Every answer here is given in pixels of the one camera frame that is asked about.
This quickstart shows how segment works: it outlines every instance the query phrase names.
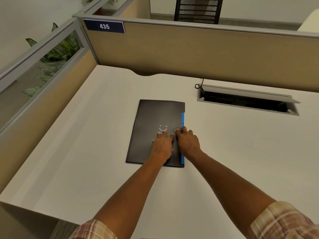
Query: black mesh chair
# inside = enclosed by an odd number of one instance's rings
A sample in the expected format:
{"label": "black mesh chair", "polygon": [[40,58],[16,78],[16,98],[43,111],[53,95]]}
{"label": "black mesh chair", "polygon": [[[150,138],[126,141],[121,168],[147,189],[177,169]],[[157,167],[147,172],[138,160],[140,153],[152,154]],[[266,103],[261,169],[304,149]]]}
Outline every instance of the black mesh chair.
{"label": "black mesh chair", "polygon": [[223,0],[177,0],[174,21],[218,24]]}

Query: cable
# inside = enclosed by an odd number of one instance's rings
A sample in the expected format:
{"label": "cable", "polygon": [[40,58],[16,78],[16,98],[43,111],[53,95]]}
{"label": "cable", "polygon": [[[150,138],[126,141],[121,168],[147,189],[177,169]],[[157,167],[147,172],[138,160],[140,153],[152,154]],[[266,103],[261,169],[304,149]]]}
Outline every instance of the cable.
{"label": "cable", "polygon": [[204,78],[202,78],[202,79],[203,79],[203,80],[202,80],[201,85],[195,84],[195,88],[196,88],[196,89],[199,89],[199,88],[203,89],[203,88],[202,88],[202,85],[203,85],[203,82],[204,82]]}

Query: blue sign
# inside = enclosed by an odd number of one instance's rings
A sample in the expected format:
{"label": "blue sign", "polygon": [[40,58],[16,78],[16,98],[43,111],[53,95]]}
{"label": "blue sign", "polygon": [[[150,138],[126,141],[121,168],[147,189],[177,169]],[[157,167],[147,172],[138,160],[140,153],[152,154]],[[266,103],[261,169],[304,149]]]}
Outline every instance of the blue sign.
{"label": "blue sign", "polygon": [[121,21],[102,21],[102,20],[83,20],[86,28],[92,31],[125,33],[123,22]]}

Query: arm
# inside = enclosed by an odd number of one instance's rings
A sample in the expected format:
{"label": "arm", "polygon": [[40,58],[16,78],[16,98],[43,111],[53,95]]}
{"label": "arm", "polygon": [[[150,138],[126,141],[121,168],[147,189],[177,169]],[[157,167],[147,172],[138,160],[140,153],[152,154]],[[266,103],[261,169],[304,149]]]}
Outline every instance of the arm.
{"label": "arm", "polygon": [[149,159],[110,197],[95,215],[119,239],[131,238],[146,198],[161,167],[172,154],[174,135],[157,134]]}
{"label": "arm", "polygon": [[205,154],[192,130],[176,131],[180,152],[197,168],[229,218],[245,236],[252,222],[275,200]]}

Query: cubicle partition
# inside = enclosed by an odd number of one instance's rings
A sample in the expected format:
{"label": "cubicle partition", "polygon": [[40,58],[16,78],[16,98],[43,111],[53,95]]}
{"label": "cubicle partition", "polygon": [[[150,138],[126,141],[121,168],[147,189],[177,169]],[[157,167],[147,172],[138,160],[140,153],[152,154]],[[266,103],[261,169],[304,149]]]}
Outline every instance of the cubicle partition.
{"label": "cubicle partition", "polygon": [[[137,1],[112,17],[78,16],[101,65],[319,92],[318,34],[138,19],[148,0]],[[125,33],[84,20],[123,22]]]}
{"label": "cubicle partition", "polygon": [[97,65],[70,19],[0,72],[0,192]]}

